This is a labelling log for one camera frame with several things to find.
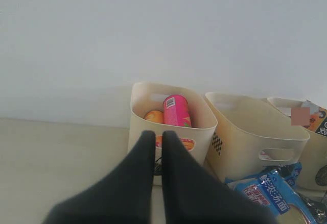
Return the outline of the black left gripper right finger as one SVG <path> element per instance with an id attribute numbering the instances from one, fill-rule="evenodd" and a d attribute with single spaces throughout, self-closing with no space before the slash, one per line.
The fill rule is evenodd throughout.
<path id="1" fill-rule="evenodd" d="M 173 131 L 162 135 L 162 191 L 167 223 L 276 223 L 267 207 L 209 174 Z"/>

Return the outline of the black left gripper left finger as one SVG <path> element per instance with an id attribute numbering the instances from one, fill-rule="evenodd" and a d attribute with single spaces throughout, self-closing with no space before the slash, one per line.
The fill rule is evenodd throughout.
<path id="1" fill-rule="evenodd" d="M 43 223 L 150 223 L 155 133 L 143 131 L 103 179 L 56 204 Z"/>

